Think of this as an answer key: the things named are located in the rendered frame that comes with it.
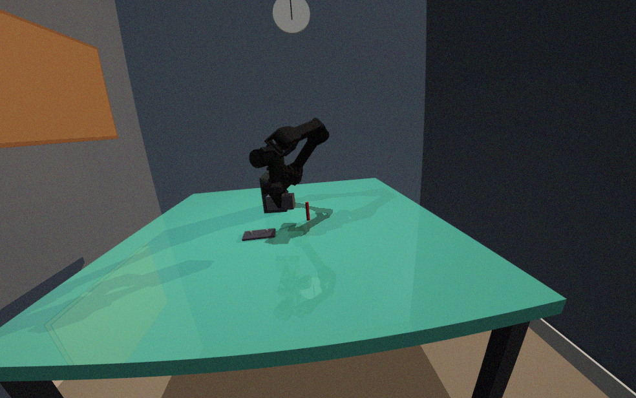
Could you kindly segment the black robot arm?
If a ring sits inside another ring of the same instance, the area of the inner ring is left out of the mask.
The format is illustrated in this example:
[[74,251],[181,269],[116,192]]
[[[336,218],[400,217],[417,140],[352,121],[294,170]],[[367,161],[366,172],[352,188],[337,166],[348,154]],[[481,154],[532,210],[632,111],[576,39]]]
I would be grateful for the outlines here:
[[[280,127],[264,140],[267,144],[266,147],[261,147],[260,149],[255,149],[250,152],[249,162],[256,168],[275,163],[283,163],[284,156],[291,153],[299,141],[307,138],[306,144],[301,149],[295,161],[285,166],[285,170],[284,167],[283,170],[281,170],[281,182],[296,186],[297,183],[301,182],[303,165],[316,146],[320,143],[324,143],[329,138],[329,135],[324,123],[317,118],[296,127]],[[273,139],[276,141],[276,144],[272,141]],[[289,186],[287,188],[289,188]]]

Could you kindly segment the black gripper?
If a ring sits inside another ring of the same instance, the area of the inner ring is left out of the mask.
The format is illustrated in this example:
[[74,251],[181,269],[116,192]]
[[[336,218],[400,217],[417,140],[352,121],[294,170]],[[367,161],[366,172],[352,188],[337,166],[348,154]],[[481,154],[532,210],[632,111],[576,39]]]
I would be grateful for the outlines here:
[[290,183],[281,182],[281,170],[285,170],[286,164],[275,163],[268,165],[267,171],[269,172],[268,183],[262,188],[263,194],[269,194],[278,208],[281,208],[282,193],[286,193],[286,188]]

